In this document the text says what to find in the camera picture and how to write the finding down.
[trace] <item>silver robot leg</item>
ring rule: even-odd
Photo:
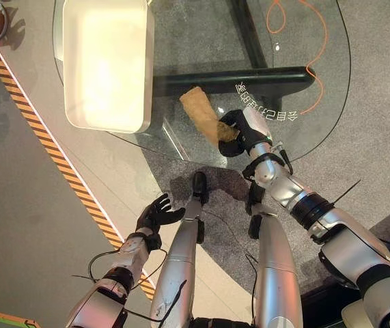
[[[301,296],[289,242],[276,215],[259,215],[255,326],[302,328]]]
[[[193,291],[195,289],[195,255],[198,224],[201,217],[201,200],[192,196],[186,205],[186,214],[176,232],[169,255],[161,269],[152,300],[151,318],[162,319],[172,304],[181,283],[187,283],[178,302],[163,324],[163,328],[185,328],[192,319]]]

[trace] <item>black joint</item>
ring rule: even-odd
[[[197,220],[197,237],[196,237],[196,243],[202,244],[204,242],[205,237],[205,225],[204,221]]]
[[[361,297],[365,296],[367,290],[380,280],[390,277],[390,266],[387,264],[377,264],[370,267],[357,278]]]
[[[121,284],[125,288],[126,294],[129,294],[134,285],[133,274],[127,268],[122,266],[112,268],[106,275],[104,275],[103,279],[105,278],[114,280],[115,282]]]
[[[328,200],[312,193],[301,199],[292,209],[291,215],[308,230],[321,216],[329,212],[334,205]]]
[[[193,195],[199,197],[201,204],[208,203],[207,176],[205,173],[198,171],[192,177]]]
[[[245,206],[245,210],[248,215],[252,215],[252,205],[261,203],[264,198],[265,188],[259,186],[255,181],[251,183],[249,188],[248,200]]]
[[[155,249],[160,249],[161,248],[161,237],[159,234],[154,232],[153,234],[150,234],[149,236],[142,233],[142,232],[133,232],[132,234],[128,235],[128,240],[129,238],[133,237],[141,237],[145,241],[146,248],[148,249],[148,253],[151,251],[154,251]]]
[[[262,224],[262,216],[254,215],[251,218],[251,223],[249,224],[248,235],[249,238],[257,240],[260,233],[260,226]]]
[[[254,159],[248,166],[245,167],[245,169],[242,171],[243,178],[249,181],[253,181],[251,177],[255,174],[255,168],[257,167],[257,165],[259,165],[261,162],[264,162],[266,159],[270,159],[271,161],[277,162],[281,166],[285,165],[284,161],[280,159],[277,155],[272,154],[270,152],[266,152]]]

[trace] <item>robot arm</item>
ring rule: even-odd
[[[272,154],[265,120],[253,109],[232,111],[224,122],[240,135],[234,144],[220,143],[225,156],[248,152],[252,163],[244,175],[265,189],[322,245],[319,258],[343,285],[357,287],[373,326],[390,324],[390,253],[369,230],[290,174]]]
[[[139,281],[149,253],[161,247],[160,226],[184,216],[185,208],[171,212],[169,203],[164,194],[145,208],[137,220],[136,231],[120,248],[111,269],[71,311],[67,328],[123,327],[128,316],[124,305],[129,292]]]

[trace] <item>gray carpet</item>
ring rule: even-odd
[[[379,222],[390,218],[390,3],[340,1],[340,8],[352,55],[348,100],[334,131],[313,152],[295,161],[294,168],[297,176],[329,200],[362,179],[337,205],[365,227],[376,226],[379,237],[390,239],[390,224],[377,229]],[[345,55],[340,51],[337,60],[345,60]],[[176,206],[189,196],[190,175],[197,169],[207,173],[212,192],[205,207],[206,240],[202,247],[250,290],[253,274],[243,254],[247,249],[257,255],[257,244],[247,236],[246,182],[235,171],[203,167],[153,152],[145,151],[145,156],[161,189],[171,192]],[[306,292],[319,286],[328,273],[317,260],[319,247],[299,224],[279,210],[298,267],[301,292]]]

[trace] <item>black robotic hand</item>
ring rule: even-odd
[[[262,141],[272,145],[266,122],[255,110],[245,109],[241,111],[237,109],[229,111],[220,121],[240,131],[235,140],[229,142],[219,141],[219,152],[225,157],[238,156],[245,150],[249,153],[255,144]]]
[[[149,228],[158,233],[160,227],[165,224],[178,222],[184,216],[184,207],[171,211],[169,196],[165,193],[146,206],[137,220],[136,231],[140,228]]]

